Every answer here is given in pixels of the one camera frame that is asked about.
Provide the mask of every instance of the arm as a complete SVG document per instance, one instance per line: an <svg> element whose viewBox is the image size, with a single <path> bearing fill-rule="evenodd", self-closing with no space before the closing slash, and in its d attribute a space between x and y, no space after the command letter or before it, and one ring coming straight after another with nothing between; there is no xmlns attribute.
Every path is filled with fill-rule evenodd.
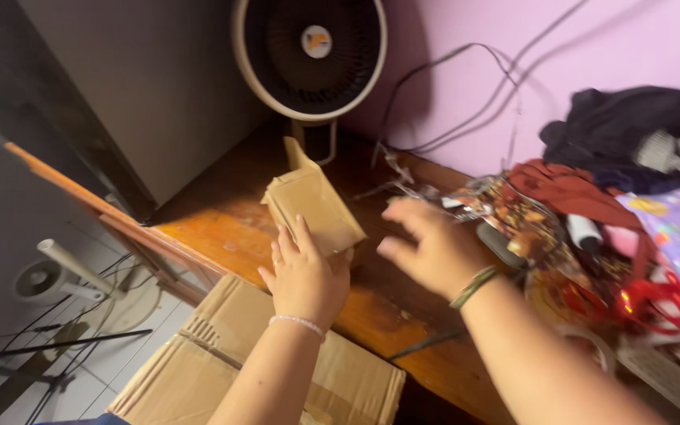
<svg viewBox="0 0 680 425"><path fill-rule="evenodd" d="M297 244L284 226L279 227L278 242L272 243L276 276L265 268L259 273L272 293L276 314L304 318L326 333L347 298L349 262L331 270L305 220L298 217L297 222ZM301 323L272 323L209 425L298 423L321 343L319 334Z"/></svg>
<svg viewBox="0 0 680 425"><path fill-rule="evenodd" d="M448 301L486 262L452 219L419 200L399 200L382 215L400 222L418 246L385 238L378 251ZM511 282L497 277L461 308L487 371L522 425L664 424L535 316Z"/></svg>

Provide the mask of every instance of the left hand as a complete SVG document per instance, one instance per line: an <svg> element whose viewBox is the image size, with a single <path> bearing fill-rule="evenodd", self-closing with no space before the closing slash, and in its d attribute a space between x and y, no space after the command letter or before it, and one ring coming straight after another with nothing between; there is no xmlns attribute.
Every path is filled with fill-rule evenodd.
<svg viewBox="0 0 680 425"><path fill-rule="evenodd" d="M296 221L296 243L283 225L277 241L272 242L277 276L264 267L259 267L259 274L272 293L276 314L304 318L326 332L347 299L350 259L346 256L333 272L316 248L306 220L297 216Z"/></svg>

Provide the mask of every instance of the beaded bracelet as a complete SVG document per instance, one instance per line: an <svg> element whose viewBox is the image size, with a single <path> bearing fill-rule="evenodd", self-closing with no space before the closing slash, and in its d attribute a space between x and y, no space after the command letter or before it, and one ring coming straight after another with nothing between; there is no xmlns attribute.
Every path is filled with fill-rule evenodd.
<svg viewBox="0 0 680 425"><path fill-rule="evenodd" d="M459 295L458 298L454 299L453 302L450 303L450 308L460 310L461 307L466 304L466 301L471 298L471 296L474 295L474 293L479 288L486 284L490 279L495 277L496 274L497 267L495 266L487 266L482 268L476 275L474 275L474 277L471 278L471 282L461 289L461 295Z"/></svg>
<svg viewBox="0 0 680 425"><path fill-rule="evenodd" d="M324 339L325 339L324 332L322 332L322 330L319 329L319 327L316 326L316 324L313 324L313 323L309 322L308 320L306 320L304 318L299 318L298 316L288 316L286 314L278 314L278 315L272 316L272 318L269 319L269 324L272 324L272 323L274 323L278 320L292 320L294 322L300 323L300 324L308 327L312 331L316 332L317 334L319 334L319 338L321 338L322 342L324 342Z"/></svg>

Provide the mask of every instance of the hand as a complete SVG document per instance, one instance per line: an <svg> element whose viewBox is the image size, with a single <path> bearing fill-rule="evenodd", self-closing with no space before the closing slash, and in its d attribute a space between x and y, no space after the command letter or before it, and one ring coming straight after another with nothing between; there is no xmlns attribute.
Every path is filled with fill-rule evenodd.
<svg viewBox="0 0 680 425"><path fill-rule="evenodd" d="M419 246L388 236L377 252L447 301L458 297L471 278L488 266L473 237L458 227L452 217L423 200L396 200L382 216L401 223L419 241Z"/></svg>
<svg viewBox="0 0 680 425"><path fill-rule="evenodd" d="M287 227L279 227L272 241L274 272L259 267L259 274L271 291L276 314L304 318L326 332L340 313L351 285L346 256L333 272L316 248L306 220L296 217L296 242Z"/></svg>

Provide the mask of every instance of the finger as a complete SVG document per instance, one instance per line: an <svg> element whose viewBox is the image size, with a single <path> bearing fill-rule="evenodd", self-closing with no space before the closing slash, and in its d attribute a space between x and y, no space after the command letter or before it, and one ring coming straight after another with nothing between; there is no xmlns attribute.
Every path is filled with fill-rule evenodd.
<svg viewBox="0 0 680 425"><path fill-rule="evenodd" d="M294 256L298 253L298 248L296 244L292 241L292 236L288 227L284 225L279 225L279 236L277 237L277 242L279 243L279 252L282 254L283 261L290 259L290 256Z"/></svg>
<svg viewBox="0 0 680 425"><path fill-rule="evenodd" d="M277 265L283 261L283 254L279 251L279 244L272 240L272 262Z"/></svg>
<svg viewBox="0 0 680 425"><path fill-rule="evenodd" d="M261 275L261 278L264 279L264 283L267 284L269 292L274 294L274 282L277 281L277 278L274 275L272 275L272 272L270 272L264 267L259 267L256 270Z"/></svg>
<svg viewBox="0 0 680 425"><path fill-rule="evenodd" d="M390 204L382 216L385 220L401 223L417 240L435 227L442 225L445 215L424 200L406 198Z"/></svg>
<svg viewBox="0 0 680 425"><path fill-rule="evenodd" d="M377 246L379 255L390 260L408 275L416 263L416 247L398 237L387 236Z"/></svg>
<svg viewBox="0 0 680 425"><path fill-rule="evenodd" d="M335 266L334 273L336 276L347 276L351 274L351 261L353 261L354 248L345 250L345 255L343 255Z"/></svg>
<svg viewBox="0 0 680 425"><path fill-rule="evenodd" d="M297 247L302 253L318 253L314 237L311 236L311 230L308 229L306 219L298 214L296 216L296 242Z"/></svg>

